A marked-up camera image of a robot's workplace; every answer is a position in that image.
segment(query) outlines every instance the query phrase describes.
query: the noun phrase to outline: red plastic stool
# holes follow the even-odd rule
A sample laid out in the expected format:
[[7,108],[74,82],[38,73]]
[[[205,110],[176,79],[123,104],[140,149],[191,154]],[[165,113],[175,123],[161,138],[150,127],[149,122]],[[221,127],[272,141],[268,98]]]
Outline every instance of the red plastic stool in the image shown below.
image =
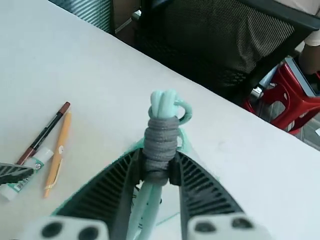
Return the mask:
[[[320,97],[314,94],[292,58],[286,58],[285,63],[276,70],[271,82],[276,86],[265,90],[261,101],[268,105],[280,101],[285,107],[285,110],[271,121],[272,125],[284,130],[294,122],[289,133],[295,134],[320,112]],[[244,108],[256,114],[249,101]]]

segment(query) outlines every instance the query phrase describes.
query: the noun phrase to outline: green label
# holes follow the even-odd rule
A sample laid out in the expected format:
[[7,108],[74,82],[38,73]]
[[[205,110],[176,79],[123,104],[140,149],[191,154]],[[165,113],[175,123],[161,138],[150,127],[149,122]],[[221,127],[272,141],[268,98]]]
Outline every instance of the green label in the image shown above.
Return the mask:
[[[35,173],[37,173],[43,166],[43,162],[39,161],[38,159],[35,159],[35,164],[34,164],[34,169],[35,169]],[[7,185],[12,188],[14,191],[16,191],[17,193],[19,193],[21,191],[21,189],[27,184],[27,182],[29,181],[30,177],[26,177],[25,179],[18,181],[17,183],[8,183]]]

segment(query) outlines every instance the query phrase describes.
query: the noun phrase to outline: knot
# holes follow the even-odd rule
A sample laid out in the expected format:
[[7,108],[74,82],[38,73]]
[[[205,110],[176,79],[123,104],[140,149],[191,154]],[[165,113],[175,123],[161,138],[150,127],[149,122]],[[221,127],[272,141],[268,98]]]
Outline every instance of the knot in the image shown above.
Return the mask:
[[169,178],[169,161],[175,157],[179,135],[179,119],[150,118],[144,132],[143,154],[146,157],[145,178],[152,184],[164,186]]

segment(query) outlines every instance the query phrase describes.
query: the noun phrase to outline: orange pencil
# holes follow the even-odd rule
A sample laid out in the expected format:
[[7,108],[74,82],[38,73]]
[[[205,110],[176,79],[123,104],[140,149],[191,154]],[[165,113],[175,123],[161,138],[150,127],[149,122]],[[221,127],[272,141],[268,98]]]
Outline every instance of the orange pencil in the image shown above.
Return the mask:
[[60,135],[58,138],[58,141],[56,143],[53,159],[52,159],[52,164],[51,164],[51,169],[49,176],[46,180],[45,188],[44,188],[44,197],[46,198],[49,195],[50,189],[54,187],[54,185],[57,182],[60,167],[61,167],[61,162],[62,162],[62,153],[64,151],[64,146],[66,143],[66,140],[68,138],[68,131],[69,127],[71,124],[71,113],[68,112],[63,121],[63,125],[60,131]]

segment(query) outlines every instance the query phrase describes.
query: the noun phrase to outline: office chair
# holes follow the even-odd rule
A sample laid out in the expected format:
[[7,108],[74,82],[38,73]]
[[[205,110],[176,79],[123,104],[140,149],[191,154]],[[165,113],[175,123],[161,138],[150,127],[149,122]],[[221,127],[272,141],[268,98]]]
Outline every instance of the office chair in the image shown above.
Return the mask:
[[320,28],[274,0],[142,0],[141,12],[136,49],[240,106]]
[[112,0],[49,0],[97,28],[114,35]]

